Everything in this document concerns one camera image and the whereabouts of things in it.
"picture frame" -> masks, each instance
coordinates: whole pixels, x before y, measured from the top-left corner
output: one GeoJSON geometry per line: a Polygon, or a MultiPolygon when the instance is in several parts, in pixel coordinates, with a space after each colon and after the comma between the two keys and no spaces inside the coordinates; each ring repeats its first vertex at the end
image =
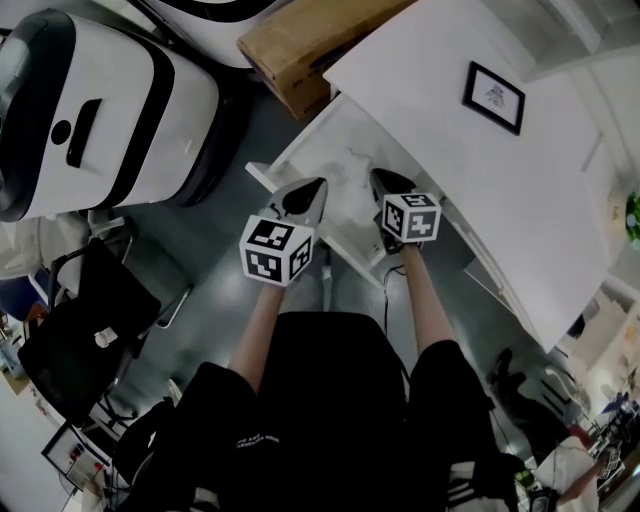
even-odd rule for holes
{"type": "Polygon", "coordinates": [[[520,135],[526,95],[477,62],[469,64],[462,104],[520,135]]]}

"concrete floor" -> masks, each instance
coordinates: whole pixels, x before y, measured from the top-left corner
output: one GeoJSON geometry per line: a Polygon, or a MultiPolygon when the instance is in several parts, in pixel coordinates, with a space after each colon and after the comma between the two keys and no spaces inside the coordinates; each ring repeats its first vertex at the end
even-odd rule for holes
{"type": "MultiPolygon", "coordinates": [[[[152,331],[116,397],[144,412],[166,394],[169,377],[186,384],[200,363],[228,363],[260,286],[242,273],[238,241],[247,217],[256,213],[268,198],[266,190],[244,166],[249,161],[272,162],[302,128],[271,94],[261,89],[231,168],[202,204],[189,209],[163,204],[126,209],[143,233],[154,237],[180,262],[196,288],[170,329],[152,331]]],[[[152,277],[154,272],[156,276],[162,274],[154,270],[154,251],[149,254],[137,259],[134,254],[133,261],[138,262],[146,277],[152,277]]],[[[514,369],[526,370],[528,374],[539,371],[545,362],[542,350],[504,306],[464,273],[473,254],[447,222],[441,226],[438,240],[425,244],[423,254],[458,341],[481,380],[484,381],[484,375],[505,347],[511,347],[515,353],[514,369]]],[[[321,260],[316,258],[313,268],[287,291],[284,309],[321,307],[321,260]]],[[[398,261],[387,258],[381,265],[394,264],[398,261]]],[[[411,370],[416,349],[404,277],[390,276],[388,295],[389,339],[411,370]]],[[[384,295],[336,255],[332,300],[334,310],[365,313],[382,325],[384,295]]],[[[460,397],[460,406],[464,407],[464,396],[460,397]]],[[[513,451],[526,458],[530,452],[524,438],[500,410],[497,418],[513,451]]],[[[496,438],[504,447],[504,436],[499,430],[496,438]]]]}

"white desk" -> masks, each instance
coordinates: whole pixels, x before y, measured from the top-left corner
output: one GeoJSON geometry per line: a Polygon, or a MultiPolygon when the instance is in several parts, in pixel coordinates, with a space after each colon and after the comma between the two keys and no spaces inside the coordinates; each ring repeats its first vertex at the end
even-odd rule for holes
{"type": "MultiPolygon", "coordinates": [[[[570,79],[519,83],[464,0],[417,2],[325,76],[450,199],[523,325],[550,350],[610,263],[585,173],[600,133],[570,79]],[[471,61],[527,95],[519,137],[461,104],[471,61]]],[[[610,171],[606,156],[591,173],[610,171]]]]}
{"type": "Polygon", "coordinates": [[[466,16],[464,0],[421,0],[402,12],[327,72],[343,94],[278,161],[248,170],[270,190],[328,177],[330,202],[339,200],[321,235],[377,286],[384,254],[371,212],[356,207],[370,201],[362,171],[386,167],[444,194],[444,215],[551,350],[622,246],[603,220],[615,166],[571,80],[519,83],[466,16]],[[471,61],[527,95],[519,137],[461,104],[471,61]]]}

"black chair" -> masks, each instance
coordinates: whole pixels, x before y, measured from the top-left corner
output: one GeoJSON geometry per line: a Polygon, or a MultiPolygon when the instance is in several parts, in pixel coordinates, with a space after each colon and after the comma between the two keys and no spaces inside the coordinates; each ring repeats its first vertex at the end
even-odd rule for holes
{"type": "MultiPolygon", "coordinates": [[[[112,427],[125,418],[115,414],[106,396],[140,354],[148,331],[166,309],[160,312],[160,301],[101,240],[91,240],[64,260],[81,254],[78,297],[55,307],[50,301],[49,315],[18,357],[42,396],[73,425],[82,426],[94,405],[105,398],[107,405],[100,405],[111,417],[112,427]],[[118,337],[101,348],[95,334],[109,327],[118,337]]],[[[52,269],[53,282],[60,267],[52,269]]]]}

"fiducial marker cube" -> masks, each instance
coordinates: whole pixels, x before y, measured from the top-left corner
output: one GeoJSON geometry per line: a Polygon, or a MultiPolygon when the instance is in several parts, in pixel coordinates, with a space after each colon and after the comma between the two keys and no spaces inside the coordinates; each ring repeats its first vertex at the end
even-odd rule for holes
{"type": "Polygon", "coordinates": [[[252,215],[240,239],[244,275],[287,286],[313,257],[313,228],[252,215]]]}
{"type": "Polygon", "coordinates": [[[388,194],[382,205],[382,226],[403,243],[435,240],[442,208],[432,194],[388,194]]]}

